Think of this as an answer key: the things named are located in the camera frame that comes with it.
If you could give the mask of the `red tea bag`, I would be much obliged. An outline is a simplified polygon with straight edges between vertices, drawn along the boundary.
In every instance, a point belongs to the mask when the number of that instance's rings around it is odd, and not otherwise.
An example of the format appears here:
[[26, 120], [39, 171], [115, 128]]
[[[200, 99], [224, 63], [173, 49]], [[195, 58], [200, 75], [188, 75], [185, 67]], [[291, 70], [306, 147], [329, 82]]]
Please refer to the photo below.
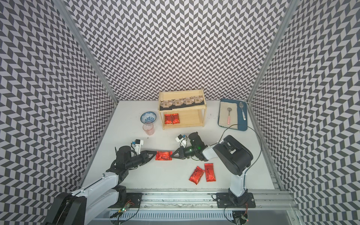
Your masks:
[[172, 114], [172, 124], [179, 124], [180, 117], [178, 113]]
[[164, 114], [164, 124], [172, 124], [172, 123], [173, 123], [173, 115]]
[[156, 160], [157, 161], [171, 161], [172, 160], [172, 151], [157, 151]]
[[189, 181], [195, 183], [196, 185], [200, 182], [202, 176], [204, 175], [205, 171], [200, 168], [199, 166], [193, 171], [192, 175], [189, 178]]
[[207, 182], [215, 182], [216, 176], [215, 176], [215, 172], [214, 172], [213, 163], [204, 164], [204, 168], [205, 168], [206, 181]]

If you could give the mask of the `black floral tea bag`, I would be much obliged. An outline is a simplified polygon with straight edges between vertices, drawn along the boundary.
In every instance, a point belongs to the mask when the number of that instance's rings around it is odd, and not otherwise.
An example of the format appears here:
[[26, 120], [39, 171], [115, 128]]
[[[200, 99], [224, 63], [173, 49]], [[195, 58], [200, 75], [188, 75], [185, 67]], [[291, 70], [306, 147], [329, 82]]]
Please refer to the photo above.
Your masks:
[[173, 99], [172, 100], [172, 107], [173, 107], [173, 109], [183, 108], [184, 107], [184, 99], [182, 99], [182, 98]]
[[194, 104], [195, 105], [204, 105], [204, 97], [203, 96], [195, 96], [194, 97]]
[[173, 102], [171, 100], [164, 100], [164, 101], [160, 101], [159, 103], [160, 111], [172, 110], [172, 108], [173, 108]]
[[191, 107], [195, 104], [195, 98], [194, 97], [184, 98], [183, 104], [185, 105], [185, 107]]

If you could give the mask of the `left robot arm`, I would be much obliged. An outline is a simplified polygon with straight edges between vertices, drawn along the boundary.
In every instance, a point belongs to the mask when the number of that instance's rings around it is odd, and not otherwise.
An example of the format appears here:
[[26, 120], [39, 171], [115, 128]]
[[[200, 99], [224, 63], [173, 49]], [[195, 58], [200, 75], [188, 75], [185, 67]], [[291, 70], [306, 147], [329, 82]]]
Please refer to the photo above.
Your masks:
[[110, 206], [119, 205], [123, 214], [129, 207], [137, 206], [140, 199], [127, 195], [126, 187], [121, 183], [130, 170], [150, 162], [156, 151], [137, 153], [130, 146], [115, 149], [116, 158], [110, 168], [90, 185], [71, 193], [60, 193], [54, 199], [44, 220], [45, 225], [87, 225], [97, 215]]

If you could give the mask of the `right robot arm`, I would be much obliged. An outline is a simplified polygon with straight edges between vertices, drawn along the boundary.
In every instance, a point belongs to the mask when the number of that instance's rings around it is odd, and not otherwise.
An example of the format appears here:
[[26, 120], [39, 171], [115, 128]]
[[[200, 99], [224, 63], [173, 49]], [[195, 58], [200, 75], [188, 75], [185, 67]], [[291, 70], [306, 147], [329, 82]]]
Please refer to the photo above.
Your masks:
[[231, 195], [240, 198], [246, 193], [246, 172], [251, 167], [254, 156], [233, 136], [228, 135], [213, 145], [206, 145], [199, 134], [193, 132], [188, 136], [179, 135], [176, 141], [180, 147], [172, 153], [171, 158], [196, 157], [203, 162], [219, 158], [232, 174], [229, 187]]

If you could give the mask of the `wooden two-tier shelf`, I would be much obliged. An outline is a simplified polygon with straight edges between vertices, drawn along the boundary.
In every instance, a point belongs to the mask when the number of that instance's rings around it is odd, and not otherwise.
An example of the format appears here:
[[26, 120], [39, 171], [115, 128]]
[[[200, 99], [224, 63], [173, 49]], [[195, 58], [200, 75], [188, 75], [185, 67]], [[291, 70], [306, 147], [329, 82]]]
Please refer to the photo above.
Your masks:
[[[195, 96], [204, 97], [204, 105], [193, 105], [191, 107], [176, 108], [172, 110], [160, 111], [159, 103], [164, 100], [173, 100], [179, 98], [193, 98]], [[189, 128], [189, 127], [203, 127], [205, 125], [205, 117], [207, 113], [207, 103], [205, 94], [202, 89], [191, 91], [161, 91], [158, 97], [158, 113], [161, 120], [163, 130], [171, 128]], [[164, 114], [178, 113], [180, 117], [179, 124], [164, 124]]]

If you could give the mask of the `pink transparent cup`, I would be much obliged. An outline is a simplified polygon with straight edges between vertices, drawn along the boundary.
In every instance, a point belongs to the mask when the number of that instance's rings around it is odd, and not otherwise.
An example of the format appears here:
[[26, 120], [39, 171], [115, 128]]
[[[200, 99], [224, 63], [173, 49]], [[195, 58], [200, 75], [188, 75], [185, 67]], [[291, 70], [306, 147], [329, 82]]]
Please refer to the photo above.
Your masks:
[[151, 122], [147, 122], [147, 123], [143, 124], [142, 128], [148, 136], [153, 135], [155, 132], [154, 125]]

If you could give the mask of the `blue white ceramic bowl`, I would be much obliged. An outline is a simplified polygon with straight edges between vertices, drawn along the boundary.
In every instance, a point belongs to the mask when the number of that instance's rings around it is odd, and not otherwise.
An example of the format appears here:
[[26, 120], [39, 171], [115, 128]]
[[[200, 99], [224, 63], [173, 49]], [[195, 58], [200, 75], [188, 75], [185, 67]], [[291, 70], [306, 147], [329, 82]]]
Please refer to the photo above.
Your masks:
[[140, 117], [140, 121], [143, 124], [154, 123], [156, 119], [157, 115], [154, 112], [144, 112]]

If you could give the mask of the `teal tray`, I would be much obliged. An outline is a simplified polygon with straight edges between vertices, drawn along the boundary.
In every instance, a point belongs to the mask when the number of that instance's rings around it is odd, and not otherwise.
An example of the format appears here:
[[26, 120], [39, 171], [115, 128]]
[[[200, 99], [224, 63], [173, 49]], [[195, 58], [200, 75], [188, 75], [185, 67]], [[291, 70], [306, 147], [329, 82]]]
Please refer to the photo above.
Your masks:
[[247, 131], [248, 105], [245, 101], [221, 99], [218, 114], [218, 125], [224, 128]]

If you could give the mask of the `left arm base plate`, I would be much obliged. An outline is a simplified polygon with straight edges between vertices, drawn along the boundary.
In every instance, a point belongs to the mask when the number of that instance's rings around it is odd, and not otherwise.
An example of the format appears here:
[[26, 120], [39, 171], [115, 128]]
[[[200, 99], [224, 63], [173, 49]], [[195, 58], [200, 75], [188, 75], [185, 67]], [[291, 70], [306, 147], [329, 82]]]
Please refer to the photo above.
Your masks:
[[121, 197], [120, 201], [110, 206], [109, 208], [124, 208], [127, 203], [130, 204], [130, 209], [138, 209], [142, 202], [143, 194], [140, 192], [127, 193], [125, 197]]

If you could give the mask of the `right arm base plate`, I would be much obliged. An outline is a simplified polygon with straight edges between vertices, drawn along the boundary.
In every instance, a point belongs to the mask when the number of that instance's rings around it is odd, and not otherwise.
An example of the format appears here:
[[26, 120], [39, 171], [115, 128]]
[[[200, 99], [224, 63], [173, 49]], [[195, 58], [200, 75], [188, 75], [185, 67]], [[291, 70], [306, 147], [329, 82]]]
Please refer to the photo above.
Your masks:
[[242, 196], [236, 197], [233, 193], [216, 193], [217, 207], [224, 208], [255, 208], [256, 203], [252, 193], [245, 192]]

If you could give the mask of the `pink handled spoon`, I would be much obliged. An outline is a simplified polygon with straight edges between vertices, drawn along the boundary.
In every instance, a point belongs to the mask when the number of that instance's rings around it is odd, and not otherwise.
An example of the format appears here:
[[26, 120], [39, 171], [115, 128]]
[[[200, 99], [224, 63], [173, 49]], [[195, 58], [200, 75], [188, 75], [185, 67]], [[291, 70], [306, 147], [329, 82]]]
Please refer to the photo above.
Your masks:
[[228, 107], [227, 111], [228, 111], [227, 125], [230, 125], [231, 124], [231, 111], [232, 111], [232, 108]]

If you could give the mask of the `white handled spoon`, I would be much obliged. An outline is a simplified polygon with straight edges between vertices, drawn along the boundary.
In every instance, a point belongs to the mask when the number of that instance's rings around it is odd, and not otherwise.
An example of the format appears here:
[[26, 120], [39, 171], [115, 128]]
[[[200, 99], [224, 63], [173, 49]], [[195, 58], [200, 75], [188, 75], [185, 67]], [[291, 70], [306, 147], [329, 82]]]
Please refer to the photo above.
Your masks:
[[246, 115], [245, 115], [243, 102], [239, 102], [239, 107], [240, 107], [240, 109], [241, 109], [241, 113], [242, 113], [243, 120], [246, 121], [247, 118], [246, 118]]

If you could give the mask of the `aluminium front rail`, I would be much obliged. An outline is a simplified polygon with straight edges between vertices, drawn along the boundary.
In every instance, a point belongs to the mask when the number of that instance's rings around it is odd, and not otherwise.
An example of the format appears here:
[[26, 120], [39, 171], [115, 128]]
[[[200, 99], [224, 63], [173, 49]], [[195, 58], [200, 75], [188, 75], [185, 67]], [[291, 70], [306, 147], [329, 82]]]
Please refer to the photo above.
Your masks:
[[297, 210], [297, 204], [289, 191], [251, 189], [242, 201], [232, 205], [225, 189], [188, 190], [141, 190], [128, 189], [127, 197], [135, 204], [132, 209], [150, 211], [175, 210]]

